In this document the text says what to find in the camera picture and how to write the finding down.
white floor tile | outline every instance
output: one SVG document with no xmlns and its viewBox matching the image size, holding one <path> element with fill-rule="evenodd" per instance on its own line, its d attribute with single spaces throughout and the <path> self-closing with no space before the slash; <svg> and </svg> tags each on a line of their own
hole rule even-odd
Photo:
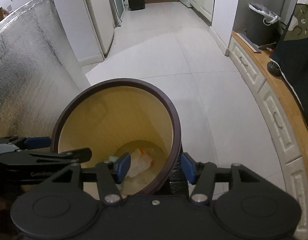
<svg viewBox="0 0 308 240">
<path fill-rule="evenodd" d="M 188 184 L 188 190 L 189 190 L 189 195 L 192 194 L 194 188 L 196 185 Z M 216 183 L 215 188 L 214 188 L 214 196 L 215 195 L 222 195 L 224 193 L 223 187 L 221 183 Z"/>
<path fill-rule="evenodd" d="M 170 27 L 115 37 L 104 62 L 90 71 L 91 85 L 113 78 L 147 78 L 190 73 Z"/>
<path fill-rule="evenodd" d="M 92 65 L 86 65 L 82 67 L 82 72 L 84 75 L 90 72 Z"/>
<path fill-rule="evenodd" d="M 224 188 L 224 192 L 229 191 L 229 183 L 228 182 L 224 182 L 223 183 L 223 188 Z"/>
<path fill-rule="evenodd" d="M 281 171 L 274 174 L 274 175 L 269 176 L 268 178 L 266 178 L 266 180 L 268 180 L 269 182 L 271 182 L 275 186 L 279 187 L 283 191 L 286 191 L 284 177 L 283 177 L 283 173 Z"/>
<path fill-rule="evenodd" d="M 179 115 L 184 152 L 197 162 L 217 164 L 209 124 L 191 74 L 143 79 L 162 90 Z"/>
<path fill-rule="evenodd" d="M 115 35 L 153 30 L 170 26 L 168 17 L 159 3 L 146 4 L 145 9 L 125 11 L 122 26 L 115 29 Z"/>
<path fill-rule="evenodd" d="M 91 70 L 92 70 L 93 68 L 95 68 L 98 64 L 99 64 L 99 63 L 91 64 Z"/>
<path fill-rule="evenodd" d="M 208 28 L 208 25 L 191 8 L 187 8 L 180 2 L 166 2 L 160 5 L 172 27 Z"/>
<path fill-rule="evenodd" d="M 219 194 L 214 194 L 213 195 L 213 200 L 218 199 L 221 195 L 223 195 L 224 193 L 219 193 Z"/>
<path fill-rule="evenodd" d="M 237 72 L 206 28 L 173 28 L 192 73 Z"/>
<path fill-rule="evenodd" d="M 239 73 L 193 74 L 213 134 L 219 166 L 242 163 L 262 177 L 281 171 L 268 128 Z"/>
</svg>

refrigerator door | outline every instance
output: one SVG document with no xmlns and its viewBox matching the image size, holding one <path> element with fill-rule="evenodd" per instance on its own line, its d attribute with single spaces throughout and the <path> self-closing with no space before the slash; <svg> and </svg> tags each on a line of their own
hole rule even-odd
<svg viewBox="0 0 308 240">
<path fill-rule="evenodd" d="M 97 38 L 104 55 L 108 54 L 114 37 L 114 19 L 109 0 L 86 0 Z"/>
</svg>

brown trash can rim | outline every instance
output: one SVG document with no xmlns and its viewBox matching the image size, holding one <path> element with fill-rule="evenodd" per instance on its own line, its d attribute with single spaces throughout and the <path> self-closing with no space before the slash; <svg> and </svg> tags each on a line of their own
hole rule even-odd
<svg viewBox="0 0 308 240">
<path fill-rule="evenodd" d="M 157 87 L 155 87 L 150 83 L 132 78 L 117 78 L 98 83 L 81 92 L 76 98 L 74 98 L 68 104 L 68 106 L 64 109 L 64 111 L 58 118 L 52 133 L 51 151 L 58 152 L 59 139 L 61 131 L 65 125 L 65 122 L 72 113 L 72 111 L 80 103 L 82 103 L 85 99 L 95 94 L 96 92 L 105 90 L 107 88 L 119 87 L 119 86 L 139 88 L 155 96 L 166 108 L 170 116 L 170 120 L 172 122 L 173 143 L 167 161 L 163 166 L 162 170 L 155 177 L 155 179 L 145 188 L 143 188 L 140 192 L 137 193 L 137 194 L 151 194 L 160 189 L 160 187 L 166 181 L 166 179 L 169 176 L 169 173 L 173 170 L 176 164 L 177 156 L 181 149 L 181 129 L 180 129 L 179 117 L 172 101 L 168 98 L 166 94 L 164 94 L 163 91 L 161 91 L 160 89 L 158 89 Z"/>
</svg>

cabinet drawer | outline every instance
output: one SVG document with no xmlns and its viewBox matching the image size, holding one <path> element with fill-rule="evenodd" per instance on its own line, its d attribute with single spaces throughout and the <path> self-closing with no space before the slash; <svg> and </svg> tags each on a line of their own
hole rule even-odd
<svg viewBox="0 0 308 240">
<path fill-rule="evenodd" d="M 229 45 L 230 58 L 245 79 L 253 95 L 257 94 L 266 81 L 259 68 L 244 49 L 232 37 Z"/>
<path fill-rule="evenodd" d="M 302 157 L 282 167 L 286 191 L 301 207 L 300 222 L 295 231 L 297 239 L 308 239 L 308 181 Z"/>
<path fill-rule="evenodd" d="M 289 163 L 301 156 L 292 127 L 278 98 L 265 82 L 258 94 L 258 106 L 273 138 L 280 163 Z"/>
</svg>

plastic bag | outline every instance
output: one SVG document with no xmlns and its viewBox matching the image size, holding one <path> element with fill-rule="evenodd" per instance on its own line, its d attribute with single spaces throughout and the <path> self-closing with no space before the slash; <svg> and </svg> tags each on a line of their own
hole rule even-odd
<svg viewBox="0 0 308 240">
<path fill-rule="evenodd" d="M 253 11 L 261 14 L 264 16 L 264 19 L 262 20 L 263 23 L 266 26 L 272 25 L 273 23 L 280 20 L 280 17 L 275 14 L 274 12 L 268 10 L 265 6 L 260 4 L 249 4 L 249 8 L 251 8 Z"/>
<path fill-rule="evenodd" d="M 127 173 L 129 177 L 135 177 L 136 175 L 148 170 L 153 163 L 153 159 L 143 150 L 137 148 L 135 152 L 131 154 L 131 166 Z"/>
</svg>

